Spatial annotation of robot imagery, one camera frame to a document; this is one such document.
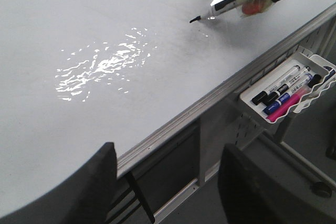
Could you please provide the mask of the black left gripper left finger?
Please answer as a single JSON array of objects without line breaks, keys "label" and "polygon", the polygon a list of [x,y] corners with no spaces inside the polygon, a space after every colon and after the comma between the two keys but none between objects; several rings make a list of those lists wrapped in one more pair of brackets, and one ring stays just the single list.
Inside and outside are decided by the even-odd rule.
[{"label": "black left gripper left finger", "polygon": [[117,182],[117,156],[106,142],[75,173],[1,223],[104,223]]}]

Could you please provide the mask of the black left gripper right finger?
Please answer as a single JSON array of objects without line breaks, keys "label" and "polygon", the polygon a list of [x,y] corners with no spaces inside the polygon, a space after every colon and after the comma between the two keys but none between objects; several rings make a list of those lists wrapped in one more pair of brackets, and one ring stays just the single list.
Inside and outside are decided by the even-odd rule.
[{"label": "black left gripper right finger", "polygon": [[284,189],[234,144],[224,146],[218,191],[228,223],[335,223]]}]

